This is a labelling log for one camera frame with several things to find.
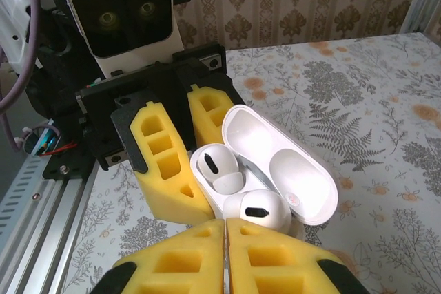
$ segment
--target floral fabric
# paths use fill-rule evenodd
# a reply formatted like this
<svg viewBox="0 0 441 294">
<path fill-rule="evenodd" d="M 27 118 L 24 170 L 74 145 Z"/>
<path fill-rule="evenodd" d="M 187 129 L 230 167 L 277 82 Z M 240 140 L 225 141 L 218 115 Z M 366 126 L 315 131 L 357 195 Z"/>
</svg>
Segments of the floral fabric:
<svg viewBox="0 0 441 294">
<path fill-rule="evenodd" d="M 370 293 L 441 294 L 441 51 L 422 34 L 235 50 L 246 103 L 338 174 L 338 208 L 304 227 Z M 184 231 L 155 220 L 127 163 L 100 171 L 63 293 L 88 293 L 120 257 Z"/>
</svg>

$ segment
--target wireless earbud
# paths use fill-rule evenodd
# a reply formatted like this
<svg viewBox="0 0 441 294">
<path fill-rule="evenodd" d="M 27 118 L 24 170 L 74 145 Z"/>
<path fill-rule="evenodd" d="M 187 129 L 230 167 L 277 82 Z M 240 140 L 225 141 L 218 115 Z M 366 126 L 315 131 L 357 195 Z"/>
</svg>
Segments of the wireless earbud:
<svg viewBox="0 0 441 294">
<path fill-rule="evenodd" d="M 227 146 L 213 144 L 206 147 L 198 158 L 198 168 L 205 179 L 220 194 L 234 194 L 243 188 L 243 175 L 239 164 Z"/>
<path fill-rule="evenodd" d="M 288 203 L 266 189 L 229 196 L 223 204 L 223 217 L 242 218 L 285 234 L 292 220 Z"/>
</svg>

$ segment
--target table surface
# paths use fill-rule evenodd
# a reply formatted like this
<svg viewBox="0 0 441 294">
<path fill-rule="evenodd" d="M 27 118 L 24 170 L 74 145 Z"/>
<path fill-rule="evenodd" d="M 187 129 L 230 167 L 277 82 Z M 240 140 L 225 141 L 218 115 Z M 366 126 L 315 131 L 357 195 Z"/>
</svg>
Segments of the table surface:
<svg viewBox="0 0 441 294">
<path fill-rule="evenodd" d="M 339 175 L 337 211 L 306 241 L 371 293 L 441 293 L 440 48 L 404 34 L 234 50 L 227 63 L 246 104 Z M 154 219 L 127 162 L 100 170 L 63 292 L 89 293 L 121 256 L 186 228 Z"/>
</svg>

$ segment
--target patterned wallpaper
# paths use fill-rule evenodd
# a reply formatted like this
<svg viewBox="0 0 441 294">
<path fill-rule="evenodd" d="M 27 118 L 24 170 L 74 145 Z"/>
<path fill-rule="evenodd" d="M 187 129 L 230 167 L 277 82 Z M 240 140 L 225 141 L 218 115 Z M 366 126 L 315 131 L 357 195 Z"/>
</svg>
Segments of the patterned wallpaper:
<svg viewBox="0 0 441 294">
<path fill-rule="evenodd" d="M 227 48 L 395 34 L 411 0 L 191 0 L 175 7 L 186 47 Z"/>
<path fill-rule="evenodd" d="M 441 0 L 438 3 L 435 12 L 432 14 L 427 29 L 424 33 L 438 45 L 441 45 Z"/>
</svg>

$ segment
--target open case lid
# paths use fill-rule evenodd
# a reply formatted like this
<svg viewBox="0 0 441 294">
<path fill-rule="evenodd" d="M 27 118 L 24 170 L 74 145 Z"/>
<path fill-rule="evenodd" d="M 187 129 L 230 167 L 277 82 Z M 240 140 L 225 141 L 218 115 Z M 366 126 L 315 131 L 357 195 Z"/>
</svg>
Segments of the open case lid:
<svg viewBox="0 0 441 294">
<path fill-rule="evenodd" d="M 319 225 L 334 214 L 338 192 L 329 166 L 270 120 L 245 105 L 233 106 L 222 137 L 275 184 L 302 223 Z"/>
</svg>

